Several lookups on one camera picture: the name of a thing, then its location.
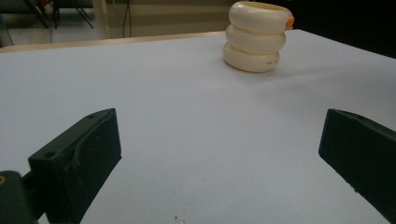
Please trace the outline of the white board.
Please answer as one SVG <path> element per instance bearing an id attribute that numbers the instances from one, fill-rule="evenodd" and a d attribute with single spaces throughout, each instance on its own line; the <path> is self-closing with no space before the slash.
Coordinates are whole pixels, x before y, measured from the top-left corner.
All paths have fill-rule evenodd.
<path id="1" fill-rule="evenodd" d="M 331 108 L 396 131 L 396 60 L 293 30 L 253 74 L 224 42 L 0 53 L 0 170 L 112 107 L 122 158 L 82 224 L 388 224 L 318 145 Z"/>

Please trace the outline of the black metal stand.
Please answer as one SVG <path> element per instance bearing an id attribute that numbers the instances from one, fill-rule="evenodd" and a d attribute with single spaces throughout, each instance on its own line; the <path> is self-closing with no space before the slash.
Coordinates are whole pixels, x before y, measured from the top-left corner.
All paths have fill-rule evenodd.
<path id="1" fill-rule="evenodd" d="M 54 28 L 58 27 L 58 22 L 61 19 L 61 9 L 62 8 L 73 8 L 77 11 L 79 16 L 88 23 L 92 28 L 92 18 L 85 11 L 86 8 L 93 8 L 92 0 L 45 0 L 52 6 L 52 21 L 54 23 Z M 46 9 L 42 4 L 42 0 L 22 0 L 24 4 L 32 9 L 37 18 L 43 23 L 43 25 L 48 28 L 46 23 Z"/>

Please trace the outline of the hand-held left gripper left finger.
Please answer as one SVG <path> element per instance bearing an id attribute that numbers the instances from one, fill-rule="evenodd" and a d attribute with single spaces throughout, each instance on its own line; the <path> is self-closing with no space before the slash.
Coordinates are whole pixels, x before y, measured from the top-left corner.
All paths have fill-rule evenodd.
<path id="1" fill-rule="evenodd" d="M 79 224 L 120 159 L 114 108 L 84 117 L 30 156 L 49 222 Z"/>

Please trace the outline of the cream ribbed cup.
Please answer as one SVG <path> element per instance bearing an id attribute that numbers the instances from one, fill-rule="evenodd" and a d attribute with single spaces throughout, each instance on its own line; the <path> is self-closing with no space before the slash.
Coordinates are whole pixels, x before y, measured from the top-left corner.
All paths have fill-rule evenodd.
<path id="1" fill-rule="evenodd" d="M 285 7 L 240 1 L 229 10 L 230 25 L 225 31 L 222 56 L 234 68 L 264 73 L 273 70 L 286 43 L 294 17 Z"/>

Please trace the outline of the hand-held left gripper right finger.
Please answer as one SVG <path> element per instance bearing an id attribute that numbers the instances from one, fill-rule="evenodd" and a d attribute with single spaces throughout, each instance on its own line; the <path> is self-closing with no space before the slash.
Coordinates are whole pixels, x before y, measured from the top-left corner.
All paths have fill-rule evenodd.
<path id="1" fill-rule="evenodd" d="M 319 156 L 390 224 L 396 224 L 396 132 L 363 116 L 330 109 Z"/>

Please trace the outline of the wooden table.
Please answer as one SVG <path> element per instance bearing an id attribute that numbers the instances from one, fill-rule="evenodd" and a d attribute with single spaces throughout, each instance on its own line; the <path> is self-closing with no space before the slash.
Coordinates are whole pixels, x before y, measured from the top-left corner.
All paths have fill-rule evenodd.
<path id="1" fill-rule="evenodd" d="M 191 33 L 191 34 L 176 34 L 176 35 L 154 35 L 154 36 L 139 36 L 128 38 L 114 38 L 114 39 L 100 39 L 90 41 L 75 41 L 75 42 L 62 42 L 62 43 L 48 43 L 48 44 L 33 44 L 33 45 L 20 45 L 8 46 L 0 48 L 0 53 L 19 52 L 19 51 L 32 51 L 43 49 L 67 49 L 67 48 L 82 48 L 91 46 L 111 46 L 122 45 L 140 42 L 163 41 L 184 38 L 196 37 L 211 37 L 225 35 L 225 31 L 205 32 L 205 33 Z"/>

